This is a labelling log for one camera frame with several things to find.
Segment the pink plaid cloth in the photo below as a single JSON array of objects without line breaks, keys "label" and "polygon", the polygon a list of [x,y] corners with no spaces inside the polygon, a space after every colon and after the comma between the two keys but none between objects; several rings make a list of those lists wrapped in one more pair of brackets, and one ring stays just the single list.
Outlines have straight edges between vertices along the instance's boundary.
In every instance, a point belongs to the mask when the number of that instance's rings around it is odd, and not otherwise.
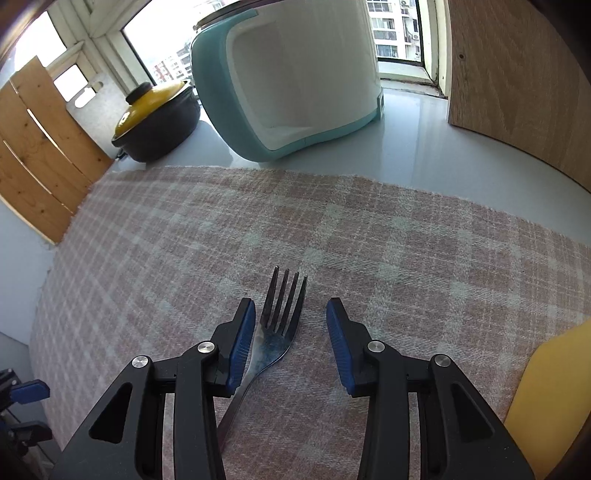
[{"label": "pink plaid cloth", "polygon": [[136,355],[183,353],[262,305],[274,268],[308,281],[286,357],[252,384],[230,479],[353,479],[368,403],[339,381],[325,306],[415,358],[449,355],[499,416],[536,348],[590,316],[590,249],[462,199],[360,177],[166,167],[96,183],[36,307],[32,369],[65,445]]}]

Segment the metal fork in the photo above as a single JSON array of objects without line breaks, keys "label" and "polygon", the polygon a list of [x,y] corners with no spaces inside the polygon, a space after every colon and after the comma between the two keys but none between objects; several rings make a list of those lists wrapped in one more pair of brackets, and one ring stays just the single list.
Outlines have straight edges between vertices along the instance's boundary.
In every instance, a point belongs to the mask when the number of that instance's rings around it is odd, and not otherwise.
[{"label": "metal fork", "polygon": [[221,450],[225,447],[232,423],[238,416],[239,407],[249,387],[264,371],[283,359],[296,337],[304,307],[308,277],[304,276],[300,280],[298,272],[290,277],[288,269],[284,270],[281,280],[279,277],[280,267],[276,266],[266,292],[259,325],[254,332],[249,368],[217,425],[217,440]]}]

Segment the yellow plastic cup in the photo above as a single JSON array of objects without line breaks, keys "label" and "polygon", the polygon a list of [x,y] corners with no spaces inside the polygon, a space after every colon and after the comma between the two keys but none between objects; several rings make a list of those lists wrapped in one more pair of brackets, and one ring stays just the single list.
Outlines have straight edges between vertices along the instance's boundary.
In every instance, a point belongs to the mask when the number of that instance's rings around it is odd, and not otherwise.
[{"label": "yellow plastic cup", "polygon": [[505,426],[537,479],[590,477],[590,323],[540,345]]}]

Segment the white teal electric cooker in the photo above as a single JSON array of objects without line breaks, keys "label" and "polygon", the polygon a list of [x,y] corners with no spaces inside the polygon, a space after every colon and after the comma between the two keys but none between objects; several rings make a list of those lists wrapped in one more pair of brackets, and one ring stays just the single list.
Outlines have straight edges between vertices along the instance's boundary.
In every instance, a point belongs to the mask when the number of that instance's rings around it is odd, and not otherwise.
[{"label": "white teal electric cooker", "polygon": [[235,1],[198,21],[190,57],[213,128],[249,161],[344,137],[383,114],[363,1]]}]

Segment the wooden board panel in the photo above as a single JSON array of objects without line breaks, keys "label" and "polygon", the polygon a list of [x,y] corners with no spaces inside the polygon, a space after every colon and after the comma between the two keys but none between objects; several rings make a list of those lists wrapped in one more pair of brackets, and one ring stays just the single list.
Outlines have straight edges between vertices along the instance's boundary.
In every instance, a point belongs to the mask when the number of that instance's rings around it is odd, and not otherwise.
[{"label": "wooden board panel", "polygon": [[590,186],[590,83],[528,1],[452,1],[449,121]]}]

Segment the black pot yellow lid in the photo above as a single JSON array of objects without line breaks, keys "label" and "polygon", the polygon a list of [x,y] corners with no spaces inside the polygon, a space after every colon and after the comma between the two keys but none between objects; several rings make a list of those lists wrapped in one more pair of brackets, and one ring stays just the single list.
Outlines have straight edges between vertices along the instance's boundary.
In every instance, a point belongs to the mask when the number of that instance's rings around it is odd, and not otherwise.
[{"label": "black pot yellow lid", "polygon": [[128,107],[115,126],[111,143],[135,161],[160,159],[197,128],[200,104],[190,81],[157,86],[143,82],[125,101]]}]

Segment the white cutting board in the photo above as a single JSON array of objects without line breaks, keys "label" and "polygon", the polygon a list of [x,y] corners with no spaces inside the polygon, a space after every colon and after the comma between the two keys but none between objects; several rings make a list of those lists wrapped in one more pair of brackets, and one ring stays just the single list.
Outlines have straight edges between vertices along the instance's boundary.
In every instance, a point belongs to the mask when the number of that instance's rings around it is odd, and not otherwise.
[{"label": "white cutting board", "polygon": [[111,77],[105,73],[95,75],[66,103],[66,109],[106,155],[114,159],[119,149],[111,140],[127,103]]}]

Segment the wooden slat crate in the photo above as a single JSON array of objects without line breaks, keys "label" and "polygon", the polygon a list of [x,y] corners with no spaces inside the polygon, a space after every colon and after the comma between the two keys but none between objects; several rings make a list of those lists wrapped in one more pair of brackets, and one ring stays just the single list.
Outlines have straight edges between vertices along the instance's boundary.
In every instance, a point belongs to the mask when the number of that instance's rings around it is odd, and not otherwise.
[{"label": "wooden slat crate", "polygon": [[1,201],[57,244],[113,160],[67,111],[38,58],[1,88]]}]

